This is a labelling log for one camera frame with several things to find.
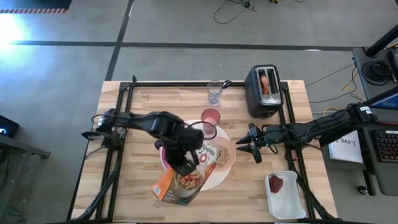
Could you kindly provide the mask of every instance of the red cup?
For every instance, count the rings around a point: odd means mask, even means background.
[[[203,131],[206,135],[212,135],[216,131],[216,125],[220,122],[220,113],[215,109],[207,109],[201,114],[203,122]]]

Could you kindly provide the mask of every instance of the white paper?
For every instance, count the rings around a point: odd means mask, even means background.
[[[363,163],[358,132],[353,131],[329,144],[330,159]]]

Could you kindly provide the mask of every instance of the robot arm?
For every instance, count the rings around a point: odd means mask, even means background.
[[[195,150],[203,144],[203,132],[186,127],[178,116],[165,111],[140,115],[118,113],[115,109],[110,109],[101,116],[96,132],[107,140],[112,138],[116,127],[143,130],[162,140],[166,161],[181,175],[188,175],[199,165]],[[187,152],[191,152],[193,161],[185,157]]]
[[[359,128],[377,121],[377,116],[362,104],[350,104],[336,113],[305,124],[269,125],[265,131],[249,124],[249,132],[236,144],[247,144],[237,149],[253,154],[257,163],[262,161],[260,148],[278,143],[288,143],[292,149],[301,149],[315,137],[333,142]]]

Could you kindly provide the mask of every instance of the desk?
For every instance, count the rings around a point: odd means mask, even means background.
[[[380,95],[381,93],[384,93],[385,91],[390,90],[398,85],[398,83],[392,81],[389,81],[383,86],[372,85],[364,79],[362,74],[362,66],[366,62],[383,60],[389,65],[387,51],[382,50],[375,58],[369,58],[364,54],[364,50],[360,48],[354,49],[353,55],[367,100],[370,100],[371,98],[374,98],[375,96]],[[396,116],[395,111],[372,108],[372,112],[377,115],[379,122],[398,123],[398,116]],[[398,164],[378,161],[376,149],[373,146],[374,143],[372,136],[370,135],[371,131],[377,129],[398,131],[396,125],[387,124],[375,124],[367,128],[363,128],[360,131],[360,133],[363,133],[363,137],[360,138],[360,141],[363,155],[365,155],[364,161],[366,164],[366,169],[371,174],[376,175],[376,179],[382,194],[398,196],[398,189],[396,187],[398,184],[398,177],[396,176],[396,173],[398,172]],[[365,181],[368,188],[373,188],[371,175],[365,174]]]
[[[288,81],[288,84],[296,122],[311,121],[313,118],[304,82]],[[120,82],[104,82],[97,114],[116,106],[119,86]],[[216,107],[208,105],[206,89],[202,86],[134,87],[132,95],[131,111],[134,113],[168,111],[184,120],[190,120],[199,119],[201,112],[207,108],[216,108],[220,112],[219,126],[225,130],[232,142],[246,134],[248,123],[261,126],[280,122],[277,114],[269,119],[252,118],[247,110],[242,87],[231,86],[225,89],[221,103]],[[219,186],[201,192],[189,206],[182,207],[160,202],[150,191],[151,186],[164,173],[159,161],[159,152],[154,148],[154,141],[154,138],[143,131],[130,130],[126,136],[113,215],[114,222],[272,222],[276,220],[268,212],[264,178],[271,171],[288,170],[283,144],[278,145],[278,155],[263,147],[261,164],[256,164],[251,154],[238,151],[236,162],[227,178]],[[100,141],[92,141],[88,145],[87,153],[99,148],[99,145]],[[72,218],[81,215],[98,193],[105,157],[106,150],[103,150],[92,154],[85,161]],[[322,152],[308,147],[303,151],[303,157],[311,190],[328,212],[337,217]],[[300,196],[302,206],[306,208],[302,192]]]

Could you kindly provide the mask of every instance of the gray floor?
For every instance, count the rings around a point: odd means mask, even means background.
[[[2,40],[115,42],[128,0],[73,1],[66,14],[0,14],[7,24]],[[223,1],[136,0],[125,42],[264,44],[312,46],[370,45],[398,21],[393,0],[293,0],[271,4],[257,0],[219,25],[214,11]],[[224,8],[220,20],[231,17]],[[41,161],[24,211],[29,223],[66,219],[90,127],[113,47],[0,45],[0,114],[21,125],[18,139],[52,151]],[[112,80],[244,79],[253,65],[272,63],[281,79],[311,83],[351,63],[351,52],[301,50],[173,49],[122,47]],[[307,88],[310,101],[342,94],[353,67]],[[364,97],[359,80],[358,92]],[[327,106],[345,107],[349,96],[311,104],[315,117]],[[358,170],[328,168],[339,216],[345,220],[393,223],[398,198],[359,196]]]

